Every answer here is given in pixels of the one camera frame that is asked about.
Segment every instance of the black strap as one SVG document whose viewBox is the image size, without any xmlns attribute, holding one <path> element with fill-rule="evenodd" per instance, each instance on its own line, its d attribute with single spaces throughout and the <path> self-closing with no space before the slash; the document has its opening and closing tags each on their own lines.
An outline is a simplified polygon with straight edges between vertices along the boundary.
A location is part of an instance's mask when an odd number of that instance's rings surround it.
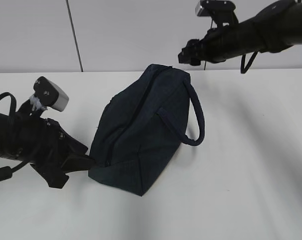
<svg viewBox="0 0 302 240">
<path fill-rule="evenodd" d="M 7 97 L 10 96 L 11 98 L 11 104 L 10 104 L 10 111 L 9 111 L 9 117 L 7 118 L 7 125 L 8 125 L 8 132 L 10 132 L 13 128 L 13 124 L 14 124 L 14 115 L 15 115 L 15 110 L 16 110 L 16 99 L 15 97 L 10 94 L 9 92 L 4 92 L 2 94 L 0 94 L 0 101 Z"/>
<path fill-rule="evenodd" d="M 250 69 L 250 67 L 252 66 L 252 64 L 253 64 L 253 62 L 254 62 L 254 60 L 255 60 L 255 58 L 256 58 L 256 56 L 257 56 L 258 53 L 259 53 L 258 51 L 256 51 L 256 52 L 253 53 L 253 55 L 251 56 L 251 58 L 250 58 L 250 60 L 249 60 L 249 62 L 247 63 L 246 66 L 245 66 L 245 58 L 246 58 L 246 54 L 244 54 L 244 55 L 242 56 L 242 61 L 241 61 L 241 74 L 247 73 L 247 71 L 248 71 L 248 70 Z"/>
<path fill-rule="evenodd" d="M 186 136 L 182 131 L 181 128 L 178 126 L 176 119 L 169 113 L 167 112 L 164 108 L 160 108 L 157 111 L 157 114 L 161 117 L 162 121 L 165 123 L 165 125 L 173 132 L 176 134 L 176 136 L 180 139 L 180 141 L 184 144 L 191 145 L 191 146 L 198 146 L 200 145 L 205 136 L 205 120 L 204 120 L 204 114 L 203 110 L 201 107 L 201 103 L 199 101 L 199 98 L 192 87 L 192 85 L 184 81 L 184 85 L 186 87 L 186 90 L 190 96 L 191 102 L 194 107 L 195 115 L 197 118 L 197 122 L 199 124 L 200 128 L 200 136 L 197 140 L 189 139 L 188 136 Z"/>
</svg>

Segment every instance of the white background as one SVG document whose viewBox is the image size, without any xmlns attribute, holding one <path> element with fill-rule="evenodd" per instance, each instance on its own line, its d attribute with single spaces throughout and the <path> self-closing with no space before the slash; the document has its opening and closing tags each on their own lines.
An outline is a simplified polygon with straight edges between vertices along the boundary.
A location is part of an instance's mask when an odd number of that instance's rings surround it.
<svg viewBox="0 0 302 240">
<path fill-rule="evenodd" d="M 181 146 L 145 196 L 87 172 L 50 189 L 28 166 L 0 182 L 0 240 L 302 240 L 302 69 L 190 73 L 206 138 Z M 44 116 L 88 146 L 105 105 L 140 74 L 46 73 L 70 102 Z M 40 75 L 0 74 L 0 93 L 21 104 Z M 191 109 L 187 133 L 197 132 Z"/>
<path fill-rule="evenodd" d="M 233 0 L 240 22 L 275 0 Z M 85 72 L 143 71 L 151 63 L 185 70 L 177 54 L 203 38 L 211 20 L 198 0 L 69 0 Z M 239 69 L 240 57 L 207 69 Z M 302 45 L 258 55 L 252 68 L 302 68 Z M 65 0 L 0 0 L 0 73 L 79 72 Z"/>
</svg>

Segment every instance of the cable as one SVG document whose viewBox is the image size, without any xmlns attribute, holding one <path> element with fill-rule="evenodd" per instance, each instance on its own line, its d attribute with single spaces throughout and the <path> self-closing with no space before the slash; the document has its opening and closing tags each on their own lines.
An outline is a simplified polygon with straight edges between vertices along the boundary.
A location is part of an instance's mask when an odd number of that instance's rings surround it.
<svg viewBox="0 0 302 240">
<path fill-rule="evenodd" d="M 77 45 L 77 40 L 76 40 L 76 35 L 75 35 L 73 20 L 72 20 L 72 16 L 71 16 L 71 10 L 70 10 L 69 1 L 68 0 L 65 0 L 65 1 L 66 1 L 66 7 L 67 7 L 68 14 L 69 14 L 70 22 L 71 22 L 71 27 L 72 27 L 72 32 L 73 32 L 73 38 L 74 38 L 75 48 L 76 48 L 76 52 L 77 52 L 77 57 L 79 59 L 81 72 L 83 72 L 82 60 L 81 60 L 81 56 L 80 56 L 79 47 Z"/>
<path fill-rule="evenodd" d="M 242 74 L 245 74 L 250 69 L 250 67 L 252 66 L 252 64 L 254 62 L 254 59 L 256 58 L 256 56 L 257 56 L 258 53 L 259 53 L 258 51 L 256 51 L 256 52 L 253 53 L 253 55 L 251 56 L 251 58 L 250 58 L 250 60 L 249 60 L 249 62 L 247 63 L 246 66 L 245 66 L 246 54 L 244 54 L 242 56 L 242 61 L 241 61 L 241 73 Z"/>
</svg>

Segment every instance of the navy blue bag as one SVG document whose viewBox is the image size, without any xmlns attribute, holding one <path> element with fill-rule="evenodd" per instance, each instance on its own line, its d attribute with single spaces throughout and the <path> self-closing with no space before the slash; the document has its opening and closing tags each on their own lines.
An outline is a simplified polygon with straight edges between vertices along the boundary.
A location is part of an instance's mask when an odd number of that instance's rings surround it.
<svg viewBox="0 0 302 240">
<path fill-rule="evenodd" d="M 139 80 L 105 107 L 90 156 L 97 165 L 89 176 L 99 183 L 142 196 L 170 161 L 180 143 L 204 139 L 201 104 L 190 75 L 150 65 Z M 197 140 L 186 135 L 190 99 L 200 128 Z"/>
</svg>

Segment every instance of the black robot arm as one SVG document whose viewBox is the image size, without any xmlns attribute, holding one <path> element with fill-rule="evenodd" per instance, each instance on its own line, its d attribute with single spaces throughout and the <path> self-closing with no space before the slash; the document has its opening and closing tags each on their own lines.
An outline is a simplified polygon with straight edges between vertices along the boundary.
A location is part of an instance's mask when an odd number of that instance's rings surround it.
<svg viewBox="0 0 302 240">
<path fill-rule="evenodd" d="M 178 55 L 179 63 L 199 66 L 201 61 L 224 62 L 242 57 L 241 72 L 246 73 L 257 53 L 279 53 L 302 44 L 302 3 L 277 1 L 255 17 L 239 23 L 231 1 L 201 0 L 199 17 L 210 16 L 217 24 L 199 40 L 190 40 Z M 245 56 L 254 53 L 247 66 Z"/>
<path fill-rule="evenodd" d="M 9 115 L 0 113 L 0 158 L 21 161 L 16 167 L 0 168 L 0 181 L 30 163 L 47 181 L 49 187 L 61 189 L 69 176 L 66 173 L 91 169 L 95 161 L 86 156 L 88 148 L 68 135 L 57 121 L 40 116 L 52 107 L 63 111 L 67 95 L 54 83 L 40 77 L 34 84 L 35 93 L 15 112 L 16 100 L 11 97 Z"/>
</svg>

